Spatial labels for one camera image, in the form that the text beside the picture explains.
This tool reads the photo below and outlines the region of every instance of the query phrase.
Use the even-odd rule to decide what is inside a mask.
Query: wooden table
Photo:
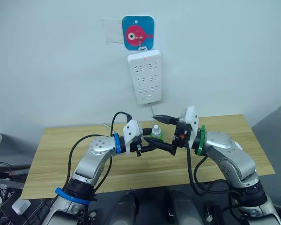
[[[199,124],[205,124],[207,131],[222,131],[229,134],[256,162],[259,175],[274,174],[264,151],[259,145],[250,126],[242,115],[200,118]],[[143,128],[150,127],[151,122],[143,122]],[[123,124],[115,124],[114,130],[122,133]],[[175,126],[160,124],[164,140],[171,143]],[[34,156],[21,199],[52,198],[54,190],[62,187],[67,176],[67,161],[71,147],[81,137],[89,134],[109,135],[110,131],[103,125],[83,127],[63,127],[45,129],[40,145]],[[72,171],[88,150],[91,138],[81,142],[72,159]],[[192,151],[192,166],[202,159]],[[154,150],[136,157],[117,155],[113,158],[112,169],[98,190],[111,192],[137,188],[151,188],[167,185],[189,183],[185,149],[177,149],[176,156],[163,150]],[[223,178],[217,165],[208,159],[199,169],[200,181],[212,181]]]

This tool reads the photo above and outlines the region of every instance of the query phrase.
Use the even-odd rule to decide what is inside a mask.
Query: white power strip
[[[162,68],[159,50],[128,55],[136,101],[139,104],[156,102],[162,98]]]

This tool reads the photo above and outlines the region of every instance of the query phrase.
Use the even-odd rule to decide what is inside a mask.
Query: white wall
[[[151,15],[163,55],[156,113],[243,113],[281,104],[281,0],[0,1],[0,133],[36,149],[44,127],[149,120],[136,104],[128,50],[104,42],[100,18]]]

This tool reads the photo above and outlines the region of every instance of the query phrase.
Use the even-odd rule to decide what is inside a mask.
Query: red fish
[[[153,35],[146,34],[144,29],[137,25],[133,25],[126,30],[126,39],[130,45],[139,46],[139,38],[142,44],[147,38],[153,38]]]

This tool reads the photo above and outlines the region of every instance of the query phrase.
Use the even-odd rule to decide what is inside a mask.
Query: blue ring
[[[79,203],[82,205],[88,205],[90,203],[90,200],[84,200],[84,199],[80,199],[80,198],[74,198],[72,196],[67,195],[66,193],[64,193],[62,191],[62,189],[60,187],[56,188],[55,193],[60,195],[61,197],[63,197],[64,199],[67,199],[69,201],[72,201],[74,203]]]
[[[122,153],[122,149],[121,149],[121,145],[120,145],[120,140],[119,140],[119,136],[117,133],[114,134],[114,140],[116,143],[116,150],[118,154]]]

